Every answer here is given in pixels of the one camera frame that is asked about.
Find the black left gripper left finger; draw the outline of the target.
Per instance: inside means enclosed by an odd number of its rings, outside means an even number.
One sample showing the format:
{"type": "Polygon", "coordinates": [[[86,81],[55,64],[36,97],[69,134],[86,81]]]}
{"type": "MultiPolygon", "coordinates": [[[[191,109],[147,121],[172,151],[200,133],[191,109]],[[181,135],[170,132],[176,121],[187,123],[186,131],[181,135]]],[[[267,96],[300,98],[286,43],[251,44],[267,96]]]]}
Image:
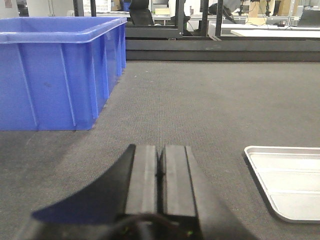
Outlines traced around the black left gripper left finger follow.
{"type": "Polygon", "coordinates": [[[94,182],[32,214],[33,240],[95,240],[123,217],[157,212],[157,151],[130,144],[94,182]]]}

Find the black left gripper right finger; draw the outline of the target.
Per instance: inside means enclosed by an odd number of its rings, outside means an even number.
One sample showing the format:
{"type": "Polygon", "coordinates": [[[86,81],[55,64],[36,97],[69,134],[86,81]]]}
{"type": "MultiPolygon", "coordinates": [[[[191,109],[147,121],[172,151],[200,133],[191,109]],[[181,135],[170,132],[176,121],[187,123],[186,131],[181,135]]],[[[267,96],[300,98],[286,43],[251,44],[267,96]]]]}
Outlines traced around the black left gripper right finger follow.
{"type": "Polygon", "coordinates": [[[189,146],[166,145],[162,151],[163,213],[192,232],[195,240],[255,240],[219,198],[189,146]]]}

